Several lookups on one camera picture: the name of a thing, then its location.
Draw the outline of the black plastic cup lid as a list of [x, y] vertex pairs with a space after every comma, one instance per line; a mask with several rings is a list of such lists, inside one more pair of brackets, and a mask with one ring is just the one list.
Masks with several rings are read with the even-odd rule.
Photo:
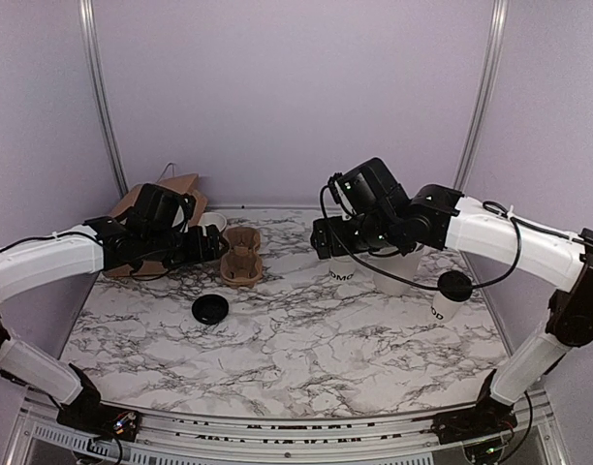
[[438, 291], [448, 300], [463, 302], [473, 293], [471, 279], [463, 272], [450, 270], [441, 274], [437, 281]]

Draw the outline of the white paper coffee cup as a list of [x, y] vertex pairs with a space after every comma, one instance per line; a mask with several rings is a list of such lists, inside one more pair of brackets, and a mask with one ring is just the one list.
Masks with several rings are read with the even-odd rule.
[[464, 301], [452, 300], [442, 293], [436, 293], [429, 307], [429, 318], [437, 323], [448, 322], [463, 304]]

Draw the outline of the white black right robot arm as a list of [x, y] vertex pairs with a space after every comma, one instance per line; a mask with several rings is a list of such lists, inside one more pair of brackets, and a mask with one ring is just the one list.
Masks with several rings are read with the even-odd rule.
[[438, 184], [409, 195], [378, 158], [332, 175], [319, 200], [340, 210], [314, 222], [311, 244], [320, 259], [346, 256], [364, 264], [369, 253], [407, 255], [424, 246], [493, 261], [501, 268], [497, 277], [475, 282], [447, 273], [431, 291], [448, 301], [477, 290], [499, 294], [534, 324], [486, 376], [474, 404], [433, 418], [442, 442], [514, 427], [515, 403], [570, 350], [593, 341], [592, 230], [550, 228]]

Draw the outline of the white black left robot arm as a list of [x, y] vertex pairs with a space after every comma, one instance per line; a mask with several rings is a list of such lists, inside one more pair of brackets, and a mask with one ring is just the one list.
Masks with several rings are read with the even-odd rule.
[[227, 251], [219, 227], [194, 224], [196, 206], [191, 194], [143, 184], [118, 213], [0, 247], [0, 375], [48, 394], [89, 431], [116, 420], [88, 376], [53, 351], [99, 272], [159, 264], [169, 273]]

